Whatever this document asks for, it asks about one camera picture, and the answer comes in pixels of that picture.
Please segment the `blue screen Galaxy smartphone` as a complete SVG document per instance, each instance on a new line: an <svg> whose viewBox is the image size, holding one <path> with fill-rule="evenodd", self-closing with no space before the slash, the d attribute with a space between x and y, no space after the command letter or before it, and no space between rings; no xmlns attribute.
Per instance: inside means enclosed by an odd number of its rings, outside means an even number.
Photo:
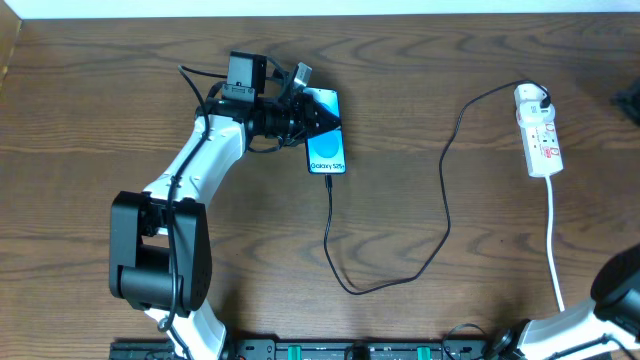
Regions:
<svg viewBox="0 0 640 360"><path fill-rule="evenodd" d="M338 93L331 89L306 88L324 110L340 116ZM347 171L342 126L306 140L307 165L310 174L341 175Z"/></svg>

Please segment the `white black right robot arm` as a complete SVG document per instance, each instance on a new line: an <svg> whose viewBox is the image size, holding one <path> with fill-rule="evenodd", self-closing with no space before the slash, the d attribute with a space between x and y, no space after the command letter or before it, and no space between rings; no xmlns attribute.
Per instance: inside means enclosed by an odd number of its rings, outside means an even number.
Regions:
<svg viewBox="0 0 640 360"><path fill-rule="evenodd" d="M559 313L524 320L503 330L487 347L487 359L587 359L639 348L639 246L612 257L596 275L590 295L568 307L555 264L554 193L551 177L564 169L549 91L532 80L516 83L515 117L521 131L528 175L547 189L545 247Z"/></svg>

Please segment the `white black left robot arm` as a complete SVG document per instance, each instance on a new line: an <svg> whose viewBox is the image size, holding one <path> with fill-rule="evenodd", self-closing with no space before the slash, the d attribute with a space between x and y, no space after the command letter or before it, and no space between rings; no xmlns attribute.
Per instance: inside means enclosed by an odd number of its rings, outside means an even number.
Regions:
<svg viewBox="0 0 640 360"><path fill-rule="evenodd" d="M338 94L309 84L311 67L286 71L268 56L233 51L226 74L198 93L194 129L169 167L111 205L109 289L152 318L165 341L117 341L112 359L235 359L207 300L212 255L207 208L254 137L275 151L339 136Z"/></svg>

